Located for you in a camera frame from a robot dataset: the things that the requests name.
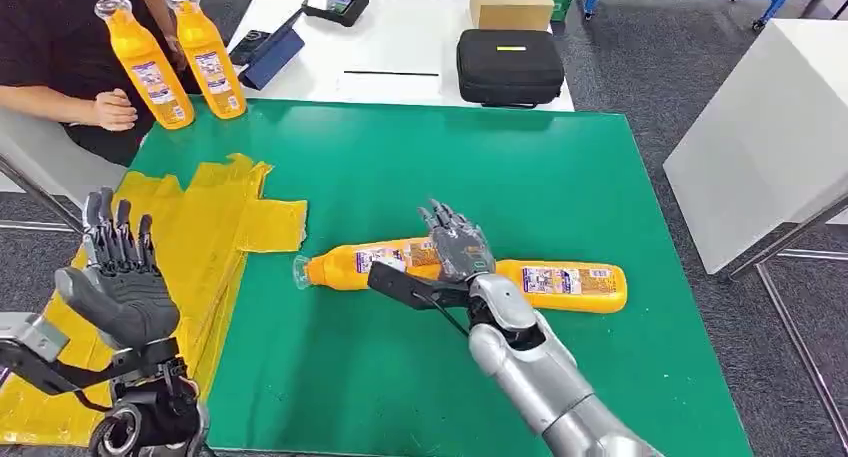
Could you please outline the person's left hand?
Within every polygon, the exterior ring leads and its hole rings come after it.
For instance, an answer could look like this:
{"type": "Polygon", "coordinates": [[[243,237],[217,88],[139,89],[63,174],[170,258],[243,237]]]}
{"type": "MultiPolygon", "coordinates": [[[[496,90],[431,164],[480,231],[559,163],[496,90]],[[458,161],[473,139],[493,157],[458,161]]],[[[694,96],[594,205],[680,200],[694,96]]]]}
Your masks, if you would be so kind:
{"type": "Polygon", "coordinates": [[[186,55],[177,39],[173,35],[165,35],[164,39],[170,50],[170,61],[177,72],[183,72],[188,67],[186,55]]]}

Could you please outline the person's right hand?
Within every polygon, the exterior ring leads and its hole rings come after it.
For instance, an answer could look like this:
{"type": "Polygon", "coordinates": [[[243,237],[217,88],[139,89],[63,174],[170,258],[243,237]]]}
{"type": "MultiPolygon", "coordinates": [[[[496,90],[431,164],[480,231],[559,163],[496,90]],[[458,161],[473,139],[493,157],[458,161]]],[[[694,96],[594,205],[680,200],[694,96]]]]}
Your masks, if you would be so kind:
{"type": "Polygon", "coordinates": [[[92,104],[92,122],[103,129],[121,132],[132,129],[138,112],[127,94],[119,88],[99,93],[92,104]]]}

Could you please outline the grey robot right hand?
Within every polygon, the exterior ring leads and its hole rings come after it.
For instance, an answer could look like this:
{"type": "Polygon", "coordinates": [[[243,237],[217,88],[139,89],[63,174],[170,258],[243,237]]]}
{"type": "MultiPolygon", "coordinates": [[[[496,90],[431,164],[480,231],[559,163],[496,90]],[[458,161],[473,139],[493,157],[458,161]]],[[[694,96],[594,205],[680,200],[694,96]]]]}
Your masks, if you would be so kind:
{"type": "Polygon", "coordinates": [[[418,213],[440,261],[439,279],[460,283],[494,273],[496,262],[481,227],[445,203],[431,199],[430,205],[418,213]]]}

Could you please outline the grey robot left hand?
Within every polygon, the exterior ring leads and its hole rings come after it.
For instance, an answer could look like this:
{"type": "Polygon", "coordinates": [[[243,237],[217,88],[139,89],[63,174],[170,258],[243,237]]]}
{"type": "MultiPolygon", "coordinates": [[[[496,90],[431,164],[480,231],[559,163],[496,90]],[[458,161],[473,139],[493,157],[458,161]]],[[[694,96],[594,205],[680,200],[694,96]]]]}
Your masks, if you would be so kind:
{"type": "Polygon", "coordinates": [[[140,348],[171,337],[180,311],[156,262],[153,219],[130,222],[132,204],[113,203],[103,187],[88,194],[83,209],[83,268],[55,271],[56,290],[64,303],[98,329],[115,350],[140,348]]]}

